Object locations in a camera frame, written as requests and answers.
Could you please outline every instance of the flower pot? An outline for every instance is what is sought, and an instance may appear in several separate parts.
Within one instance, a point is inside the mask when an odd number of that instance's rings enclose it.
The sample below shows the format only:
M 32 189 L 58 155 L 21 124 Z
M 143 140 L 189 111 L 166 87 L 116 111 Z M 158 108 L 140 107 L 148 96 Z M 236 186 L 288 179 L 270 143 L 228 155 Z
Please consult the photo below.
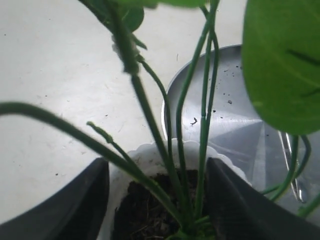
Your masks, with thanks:
M 184 153 L 186 168 L 188 170 L 198 169 L 198 158 L 199 158 L 199 143 L 195 141 L 184 142 Z M 178 141 L 177 139 L 172 140 L 172 152 L 174 163 L 179 168 L 179 154 L 178 154 Z M 157 174 L 165 174 L 167 171 L 163 166 L 161 156 L 155 143 L 143 144 L 138 147 L 137 150 L 130 151 L 129 156 L 136 162 L 139 168 L 147 176 L 156 176 Z M 229 158 L 224 155 L 217 153 L 211 147 L 207 148 L 207 158 L 219 158 L 226 163 L 236 174 L 242 179 L 247 181 L 244 172 L 234 166 Z M 121 170 L 114 168 L 110 170 L 110 191 L 109 201 L 107 206 L 107 212 L 100 229 L 98 240 L 111 240 L 112 232 L 114 229 L 114 217 L 117 209 L 122 203 L 122 199 L 128 193 L 128 187 L 132 178 Z

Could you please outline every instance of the potted plant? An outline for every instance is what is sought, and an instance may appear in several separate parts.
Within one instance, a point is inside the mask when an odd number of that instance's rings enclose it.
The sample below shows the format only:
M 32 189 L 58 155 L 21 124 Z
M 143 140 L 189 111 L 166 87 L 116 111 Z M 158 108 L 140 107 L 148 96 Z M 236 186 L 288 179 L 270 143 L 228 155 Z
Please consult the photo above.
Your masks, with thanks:
M 212 224 L 206 208 L 205 173 L 207 159 L 223 161 L 225 165 L 229 166 L 229 169 L 233 170 L 233 173 L 246 180 L 244 173 L 233 166 L 230 159 L 207 147 L 219 65 L 219 45 L 215 33 L 215 19 L 219 0 L 79 1 L 111 32 L 114 40 L 113 48 L 123 62 L 124 72 L 130 75 L 132 87 L 153 135 L 154 143 L 142 145 L 136 151 L 126 153 L 107 132 L 94 123 L 88 122 L 87 124 L 93 130 L 103 136 L 106 142 L 118 151 L 120 154 L 118 155 L 72 124 L 45 109 L 21 102 L 3 102 L 0 103 L 0 115 L 25 115 L 50 124 L 81 141 L 121 170 L 110 173 L 110 198 L 105 224 L 102 225 L 99 235 L 100 239 L 215 239 L 218 236 L 217 229 L 215 229 L 217 226 Z M 209 10 L 205 5 L 207 2 L 209 3 Z M 177 139 L 171 138 L 172 133 L 169 127 L 167 141 L 163 141 L 157 128 L 139 77 L 140 68 L 145 68 L 158 85 L 166 103 L 166 114 L 169 116 L 170 106 L 167 104 L 166 91 L 156 73 L 140 54 L 139 48 L 147 49 L 146 45 L 133 34 L 133 31 L 139 27 L 144 19 L 143 8 L 156 8 L 159 3 L 200 8 L 206 19 L 177 105 L 175 118 Z M 319 3 L 305 1 L 305 4 L 305 9 L 312 13 L 314 13 L 312 9 L 320 10 Z M 280 185 L 265 191 L 265 193 L 275 191 L 275 194 L 271 197 L 273 201 L 288 189 L 293 179 L 299 176 L 308 162 L 310 148 L 307 149 L 302 164 L 297 168 L 300 135 L 305 144 L 308 145 L 308 138 L 305 134 L 317 131 L 320 128 L 320 122 L 318 121 L 320 83 L 316 74 L 319 73 L 317 56 L 320 56 L 320 50 L 316 48 L 315 57 L 311 57 L 309 56 L 310 51 L 304 51 L 309 50 L 308 45 L 303 44 L 304 41 L 311 41 L 311 44 L 313 43 L 316 46 L 319 42 L 320 36 L 314 34 L 319 32 L 317 31 L 319 30 L 319 24 L 314 23 L 317 19 L 317 12 L 315 14 L 310 13 L 310 19 L 307 19 L 309 20 L 308 23 L 313 23 L 312 31 L 301 33 L 303 36 L 298 36 L 297 41 L 291 43 L 291 45 L 286 45 L 286 40 L 289 37 L 296 36 L 294 35 L 296 31 L 290 27 L 292 22 L 298 23 L 301 21 L 294 15 L 294 13 L 299 12 L 299 9 L 298 3 L 292 0 L 277 3 L 249 0 L 245 14 L 242 56 L 243 73 L 248 94 L 257 112 L 267 123 L 293 135 L 292 158 L 287 177 Z M 276 27 L 275 25 L 278 23 L 276 20 L 282 20 L 283 24 Z M 271 30 L 268 25 L 270 23 L 274 25 Z M 302 23 L 298 25 L 300 30 L 303 29 L 303 26 Z M 295 43 L 297 42 L 302 43 L 298 46 L 302 46 L 301 49 L 296 48 Z M 200 139 L 199 143 L 184 142 L 183 105 L 205 43 L 206 68 L 203 73 L 201 96 Z M 212 45 L 215 49 L 214 67 L 209 87 Z M 265 74 L 262 69 L 263 64 L 268 64 L 268 69 L 272 69 L 272 71 Z M 303 111 L 303 117 L 300 117 L 299 111 Z M 166 120 L 167 125 L 171 126 L 170 117 L 167 117 Z M 310 205 L 302 208 L 299 214 L 306 217 L 319 205 L 319 202 L 320 194 Z M 125 214 L 128 213 L 126 206 L 135 215 L 125 217 Z M 151 212 L 150 208 L 156 209 L 156 213 Z M 147 219 L 147 221 L 140 221 L 139 218 Z M 136 219 L 136 222 L 130 223 L 132 219 Z M 131 227 L 133 226 L 140 226 L 140 228 L 135 231 L 126 231 L 127 229 L 132 230 Z

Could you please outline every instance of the stainless steel plate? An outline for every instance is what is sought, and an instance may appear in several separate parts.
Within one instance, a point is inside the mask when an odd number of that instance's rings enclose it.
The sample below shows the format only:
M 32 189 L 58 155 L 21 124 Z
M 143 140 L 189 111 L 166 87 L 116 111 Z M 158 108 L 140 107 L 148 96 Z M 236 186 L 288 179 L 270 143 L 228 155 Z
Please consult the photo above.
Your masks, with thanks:
M 210 71 L 213 67 L 213 52 L 211 59 Z M 205 57 L 201 56 L 184 103 L 182 112 L 184 140 L 200 140 L 204 63 Z M 189 64 L 178 72 L 167 92 L 173 138 L 176 137 L 177 103 L 188 67 Z M 285 148 L 282 143 L 283 133 L 263 122 L 249 101 L 242 75 L 240 45 L 220 49 L 213 109 L 208 145 L 228 156 L 234 165 L 241 168 L 255 189 L 263 190 L 281 183 L 288 172 L 285 156 L 290 149 Z M 166 117 L 163 106 L 162 127 L 167 136 Z M 320 133 L 310 135 L 309 139 L 313 146 L 311 159 L 303 176 L 298 179 L 306 203 L 320 193 L 320 174 L 318 174 L 320 147 L 317 144 L 320 142 Z M 302 159 L 305 149 L 302 142 L 299 146 L 299 159 Z M 292 190 L 288 191 L 278 203 L 293 213 L 297 213 L 298 208 L 304 205 L 295 198 Z M 320 210 L 314 212 L 308 220 L 320 226 Z

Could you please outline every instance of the white surface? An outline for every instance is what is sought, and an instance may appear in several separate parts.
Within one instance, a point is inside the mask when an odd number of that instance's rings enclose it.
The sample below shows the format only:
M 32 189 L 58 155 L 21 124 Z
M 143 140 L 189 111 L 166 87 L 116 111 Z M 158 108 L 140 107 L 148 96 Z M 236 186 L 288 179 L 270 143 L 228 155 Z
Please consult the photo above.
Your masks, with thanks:
M 84 6 L 77 0 L 0 0 L 0 6 L 0 101 L 45 107 L 95 135 L 86 126 L 93 121 L 126 151 L 152 142 L 111 35 Z M 221 0 L 221 47 L 241 43 L 244 8 L 245 0 Z M 136 35 L 165 86 L 191 59 L 203 23 L 199 10 L 146 11 Z M 160 125 L 161 94 L 144 71 L 141 77 Z M 54 194 L 97 157 L 20 116 L 0 118 L 0 136 L 0 223 Z
M 183 146 L 186 168 L 188 170 L 198 169 L 199 162 L 197 159 L 199 156 L 200 144 L 196 141 L 185 141 Z M 164 174 L 167 172 L 163 166 L 162 158 L 155 143 L 143 144 L 139 146 L 138 149 L 130 151 L 128 154 L 147 176 L 155 176 L 156 174 Z M 180 164 L 177 139 L 173 139 L 172 141 L 172 155 L 176 168 L 179 168 Z M 206 150 L 206 159 L 208 158 L 221 159 L 236 174 L 238 174 L 238 176 L 248 183 L 245 173 L 240 168 L 234 166 L 227 156 L 219 154 L 210 146 L 208 146 Z M 114 170 L 110 174 L 111 187 L 109 194 L 112 198 L 109 199 L 107 212 L 97 240 L 111 239 L 111 233 L 114 229 L 115 212 L 119 208 L 122 199 L 127 195 L 131 181 L 132 179 L 122 171 Z

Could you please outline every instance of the silver metal plate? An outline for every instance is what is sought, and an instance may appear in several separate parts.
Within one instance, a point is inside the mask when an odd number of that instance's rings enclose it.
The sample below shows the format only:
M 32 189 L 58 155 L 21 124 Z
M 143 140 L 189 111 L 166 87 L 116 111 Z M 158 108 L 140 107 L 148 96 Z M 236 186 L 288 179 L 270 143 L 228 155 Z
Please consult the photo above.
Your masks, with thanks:
M 234 165 L 241 168 L 257 190 L 281 183 L 288 172 L 286 156 L 290 149 L 284 148 L 282 134 L 263 122 L 246 92 L 241 65 L 241 46 L 220 49 L 220 60 L 213 101 L 213 112 L 208 145 L 228 156 Z M 214 53 L 211 53 L 211 69 Z M 200 140 L 201 95 L 205 57 L 201 56 L 182 111 L 184 140 Z M 189 63 L 173 78 L 168 89 L 172 118 L 173 138 L 176 137 L 176 110 L 183 82 L 187 76 Z M 164 106 L 162 107 L 162 127 L 167 137 Z M 277 203 L 292 213 L 309 203 L 320 193 L 320 132 L 309 136 L 312 154 L 306 170 L 297 181 L 298 195 L 290 189 Z M 304 155 L 304 145 L 299 142 L 299 159 Z M 308 218 L 320 226 L 320 210 Z

